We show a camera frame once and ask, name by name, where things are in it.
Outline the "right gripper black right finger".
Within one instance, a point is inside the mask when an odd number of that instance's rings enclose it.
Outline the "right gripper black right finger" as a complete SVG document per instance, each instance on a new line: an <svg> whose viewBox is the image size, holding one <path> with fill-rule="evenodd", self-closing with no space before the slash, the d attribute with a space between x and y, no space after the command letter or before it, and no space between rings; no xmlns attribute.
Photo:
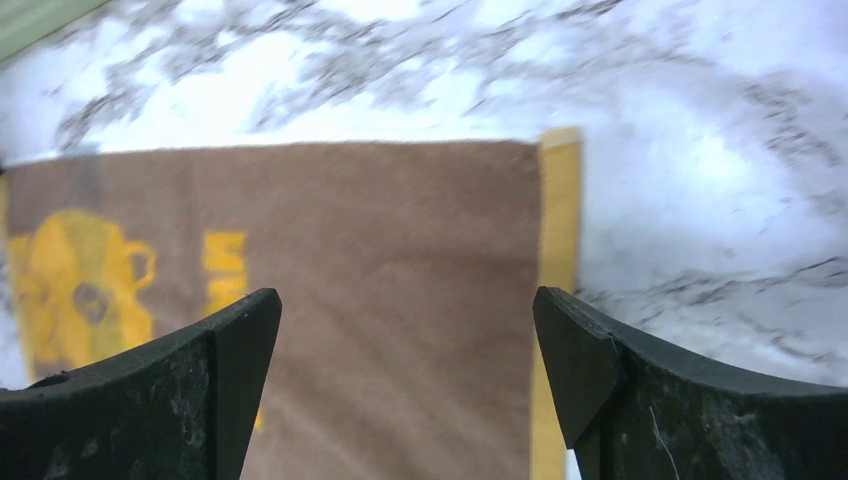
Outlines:
<svg viewBox="0 0 848 480"><path fill-rule="evenodd" d="M585 479L843 479L847 392L731 366L558 288L533 316Z"/></svg>

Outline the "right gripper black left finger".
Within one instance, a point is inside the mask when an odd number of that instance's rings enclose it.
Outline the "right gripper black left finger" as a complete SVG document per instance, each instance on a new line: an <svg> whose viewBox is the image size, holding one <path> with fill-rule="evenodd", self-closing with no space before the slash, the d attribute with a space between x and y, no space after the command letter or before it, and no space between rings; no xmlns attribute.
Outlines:
<svg viewBox="0 0 848 480"><path fill-rule="evenodd" d="M237 479L278 328L276 290L1 394L5 479Z"/></svg>

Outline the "yellow towel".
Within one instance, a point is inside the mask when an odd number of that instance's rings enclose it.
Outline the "yellow towel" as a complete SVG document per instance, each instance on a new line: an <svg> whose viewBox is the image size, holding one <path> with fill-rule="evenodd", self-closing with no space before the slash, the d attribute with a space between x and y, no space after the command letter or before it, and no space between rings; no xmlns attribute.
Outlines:
<svg viewBox="0 0 848 480"><path fill-rule="evenodd" d="M11 167L25 367L81 367L273 288L245 478L563 479L532 301L574 285L580 166L568 127Z"/></svg>

